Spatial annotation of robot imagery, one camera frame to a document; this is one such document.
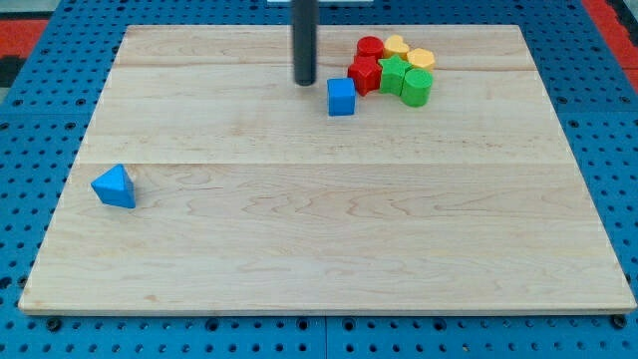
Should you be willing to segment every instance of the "wooden board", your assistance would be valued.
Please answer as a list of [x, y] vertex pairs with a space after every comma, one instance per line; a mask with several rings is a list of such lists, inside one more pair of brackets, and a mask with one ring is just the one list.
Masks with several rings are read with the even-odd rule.
[[[430, 103], [325, 81], [356, 41], [438, 56]], [[514, 26], [130, 27], [20, 301], [56, 315], [620, 313], [625, 281]], [[90, 182], [123, 163], [132, 210]]]

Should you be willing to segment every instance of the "blue block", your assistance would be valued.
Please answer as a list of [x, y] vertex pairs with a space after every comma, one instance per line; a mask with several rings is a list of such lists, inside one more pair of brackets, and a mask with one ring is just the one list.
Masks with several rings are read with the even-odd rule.
[[133, 182], [122, 165], [116, 165], [99, 176], [91, 182], [91, 187], [104, 204], [124, 208], [136, 207]]
[[328, 115], [355, 114], [355, 82], [350, 78], [328, 80]]

